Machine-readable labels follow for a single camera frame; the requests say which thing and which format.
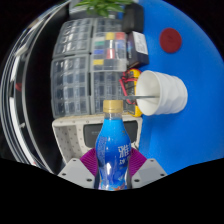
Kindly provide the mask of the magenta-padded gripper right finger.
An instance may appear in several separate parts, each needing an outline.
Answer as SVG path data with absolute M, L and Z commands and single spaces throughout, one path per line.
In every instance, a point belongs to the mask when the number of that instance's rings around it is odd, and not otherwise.
M 127 188 L 136 189 L 165 177 L 167 173 L 154 159 L 147 159 L 132 148 L 128 162 Z

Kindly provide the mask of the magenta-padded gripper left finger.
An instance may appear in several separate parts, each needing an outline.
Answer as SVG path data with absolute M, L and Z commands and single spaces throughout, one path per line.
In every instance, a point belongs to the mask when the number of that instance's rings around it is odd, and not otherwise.
M 78 186 L 97 189 L 100 177 L 96 150 L 92 148 L 80 159 L 72 158 L 58 176 Z

